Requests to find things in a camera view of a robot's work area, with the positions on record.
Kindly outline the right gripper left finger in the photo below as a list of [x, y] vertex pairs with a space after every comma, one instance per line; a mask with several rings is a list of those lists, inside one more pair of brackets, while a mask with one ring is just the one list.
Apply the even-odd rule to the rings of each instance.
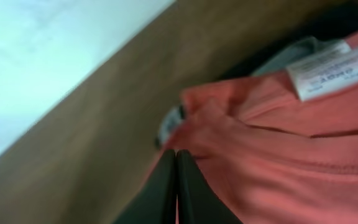
[[175, 223], [177, 205], [176, 154], [166, 150], [146, 183], [114, 224]]

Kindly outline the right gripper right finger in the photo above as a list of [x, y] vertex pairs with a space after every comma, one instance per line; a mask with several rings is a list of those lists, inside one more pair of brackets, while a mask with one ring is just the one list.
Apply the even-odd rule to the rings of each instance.
[[217, 197], [187, 150], [177, 153], [178, 221], [182, 224], [241, 224]]

